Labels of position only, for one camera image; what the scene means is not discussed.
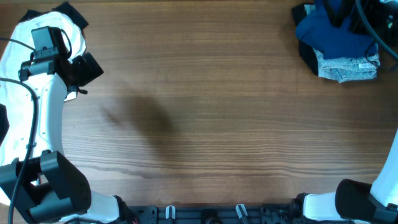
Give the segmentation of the blue polo shirt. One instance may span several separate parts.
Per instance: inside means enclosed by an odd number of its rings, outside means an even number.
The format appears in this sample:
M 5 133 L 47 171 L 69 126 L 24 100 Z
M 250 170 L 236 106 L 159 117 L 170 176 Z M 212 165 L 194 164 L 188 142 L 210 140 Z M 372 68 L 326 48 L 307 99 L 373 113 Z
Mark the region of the blue polo shirt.
M 374 55 L 378 52 L 378 46 L 370 35 L 349 31 L 350 18 L 345 18 L 340 27 L 334 27 L 323 1 L 315 0 L 313 4 L 315 10 L 305 16 L 295 30 L 298 40 L 322 52 L 325 59 L 358 58 L 365 53 Z

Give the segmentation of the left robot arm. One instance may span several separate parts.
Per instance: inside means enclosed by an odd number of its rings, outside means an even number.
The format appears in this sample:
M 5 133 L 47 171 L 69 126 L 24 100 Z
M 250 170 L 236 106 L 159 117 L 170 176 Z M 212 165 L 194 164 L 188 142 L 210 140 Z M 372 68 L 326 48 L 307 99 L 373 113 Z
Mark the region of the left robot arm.
M 70 29 L 18 26 L 1 59 L 1 190 L 9 214 L 27 223 L 135 223 L 120 197 L 92 191 L 63 153 L 65 99 L 103 73 L 71 37 Z

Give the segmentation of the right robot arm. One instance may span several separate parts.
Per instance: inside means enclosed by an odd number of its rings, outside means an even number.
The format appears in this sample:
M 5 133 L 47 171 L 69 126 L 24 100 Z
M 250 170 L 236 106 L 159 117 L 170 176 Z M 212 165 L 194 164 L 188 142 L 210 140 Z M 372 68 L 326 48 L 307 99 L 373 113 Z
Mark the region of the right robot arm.
M 397 1 L 317 0 L 292 8 L 302 60 L 319 78 L 339 83 L 372 80 L 379 49 L 397 59 Z M 290 222 L 397 223 L 397 142 L 382 171 L 367 184 L 342 180 L 334 192 L 297 195 Z

